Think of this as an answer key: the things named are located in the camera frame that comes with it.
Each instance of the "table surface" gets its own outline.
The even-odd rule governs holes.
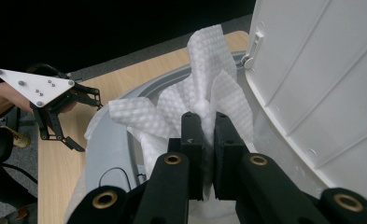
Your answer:
[[[225,35],[231,52],[247,50],[248,34],[236,31]],[[97,88],[106,105],[128,90],[155,77],[190,63],[187,49],[179,49],[150,60],[81,82]],[[77,104],[59,115],[64,136],[70,136],[82,147],[87,146],[84,133],[96,108]],[[59,141],[38,140],[38,223],[64,223],[64,215],[76,183],[86,163],[85,152],[70,150]]]

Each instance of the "paper towel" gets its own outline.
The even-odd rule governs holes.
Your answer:
[[[235,213],[235,202],[215,199],[211,188],[216,111],[230,117],[249,150],[255,152],[252,113],[236,83],[235,62],[220,25],[195,32],[188,51],[191,74],[163,90],[156,105],[146,97],[117,99],[108,103],[109,114],[140,142],[148,178],[157,158],[167,151],[168,139],[180,137],[181,116],[189,111],[199,115],[211,147],[205,153],[205,200],[190,201],[189,211],[196,217],[228,216]]]

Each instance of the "white triangular plate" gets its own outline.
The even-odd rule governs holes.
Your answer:
[[[75,82],[69,79],[45,77],[5,69],[0,69],[0,78],[37,107],[47,105],[75,85]]]

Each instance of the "white ribbed plastic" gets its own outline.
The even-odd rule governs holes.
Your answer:
[[[367,198],[367,1],[258,0],[247,81],[329,187]]]

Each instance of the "black cable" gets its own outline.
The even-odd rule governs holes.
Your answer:
[[[26,72],[27,73],[32,73],[34,74],[37,70],[40,70],[41,69],[46,69],[46,70],[43,70],[43,72],[51,72],[54,76],[58,76],[60,78],[68,78],[67,75],[63,72],[61,72],[61,70],[57,69],[56,67],[53,67],[47,63],[34,63],[34,64],[31,64],[27,69],[26,69]]]
[[[2,166],[3,167],[7,167],[7,168],[10,168],[10,169],[14,169],[16,171],[19,171],[21,173],[23,173],[24,175],[26,175],[29,179],[31,179],[35,184],[37,184],[37,180],[32,176],[30,175],[28,172],[22,170],[20,167],[18,166],[15,166],[15,165],[11,165],[11,164],[7,164],[7,163],[2,163]]]

